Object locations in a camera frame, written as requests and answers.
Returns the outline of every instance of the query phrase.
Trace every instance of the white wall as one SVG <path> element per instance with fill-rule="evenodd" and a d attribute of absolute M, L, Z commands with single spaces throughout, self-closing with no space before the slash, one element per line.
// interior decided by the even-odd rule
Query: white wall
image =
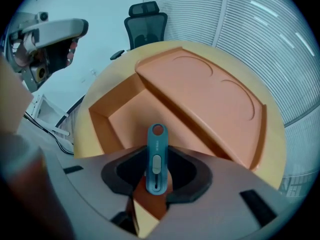
<path fill-rule="evenodd" d="M 130 48 L 124 20 L 129 16 L 129 7 L 138 3 L 142 0 L 25 0 L 18 11 L 48 12 L 49 21 L 81 18 L 89 22 L 72 64 L 54 73 L 34 96 L 45 93 L 63 110 L 71 108 L 95 79 L 90 69 L 98 75 L 111 63 L 110 56 Z"/>

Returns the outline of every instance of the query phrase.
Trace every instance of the black cable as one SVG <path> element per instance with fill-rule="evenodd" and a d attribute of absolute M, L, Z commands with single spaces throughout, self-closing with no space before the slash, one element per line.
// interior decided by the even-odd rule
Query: black cable
<path fill-rule="evenodd" d="M 66 150 L 62 144 L 58 141 L 58 139 L 56 138 L 56 136 L 54 134 L 52 134 L 50 131 L 48 131 L 47 129 L 43 128 L 36 120 L 34 120 L 27 112 L 25 112 L 24 118 L 26 118 L 27 120 L 29 120 L 32 124 L 34 124 L 36 127 L 40 128 L 42 131 L 44 131 L 45 133 L 51 135 L 55 142 L 58 144 L 59 148 L 61 149 L 61 151 L 65 154 L 68 154 L 68 155 L 74 155 L 74 153 L 72 152 L 69 152 L 68 150 Z"/>

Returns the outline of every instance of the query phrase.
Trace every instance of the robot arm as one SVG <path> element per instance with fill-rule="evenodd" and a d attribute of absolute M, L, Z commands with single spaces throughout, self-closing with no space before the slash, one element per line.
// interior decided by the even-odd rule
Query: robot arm
<path fill-rule="evenodd" d="M 4 54 L 16 73 L 21 73 L 28 89 L 34 92 L 56 71 L 72 63 L 67 55 L 72 42 L 78 42 L 88 31 L 84 19 L 48 21 L 47 12 L 17 12 L 11 20 L 4 41 Z M 26 65 L 17 63 L 17 49 L 23 46 Z"/>

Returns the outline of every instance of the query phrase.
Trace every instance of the wooden round table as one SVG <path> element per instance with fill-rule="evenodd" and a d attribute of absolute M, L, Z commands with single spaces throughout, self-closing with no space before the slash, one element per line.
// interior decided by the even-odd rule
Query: wooden round table
<path fill-rule="evenodd" d="M 283 120 L 274 98 L 260 78 L 239 59 L 218 48 L 190 41 L 162 41 L 144 45 L 123 54 L 107 66 L 89 88 L 81 103 L 75 124 L 74 157 L 85 158 L 104 153 L 91 121 L 89 108 L 111 89 L 133 75 L 137 62 L 176 47 L 183 47 L 221 67 L 266 105 L 267 124 L 263 156 L 254 173 L 278 189 L 285 170 L 286 141 Z M 144 237 L 158 221 L 148 216 L 148 213 L 136 203 L 135 210 L 137 218 L 143 218 L 146 230 L 140 227 L 140 231 L 142 229 L 140 236 Z"/>

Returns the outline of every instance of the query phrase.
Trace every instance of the black slot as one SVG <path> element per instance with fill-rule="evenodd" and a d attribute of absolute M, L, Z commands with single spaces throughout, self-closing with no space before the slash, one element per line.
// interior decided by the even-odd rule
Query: black slot
<path fill-rule="evenodd" d="M 264 227 L 269 222 L 277 217 L 271 208 L 254 190 L 247 190 L 240 193 L 240 196 L 253 213 L 261 227 Z"/>
<path fill-rule="evenodd" d="M 64 168 L 63 171 L 65 174 L 71 174 L 77 171 L 82 170 L 83 168 L 80 165 L 76 165 L 76 166 L 72 166 L 72 167 L 68 167 L 68 168 Z"/>
<path fill-rule="evenodd" d="M 156 175 L 154 176 L 154 181 L 155 181 L 155 186 L 154 186 L 154 188 L 157 190 L 157 189 L 158 189 L 158 174 L 156 174 Z"/>
<path fill-rule="evenodd" d="M 135 224 L 131 214 L 128 214 L 125 211 L 121 211 L 111 219 L 111 222 L 121 229 L 137 235 Z"/>
<path fill-rule="evenodd" d="M 107 163 L 101 171 L 101 177 L 114 193 L 131 197 L 146 167 L 147 147 L 143 146 Z"/>

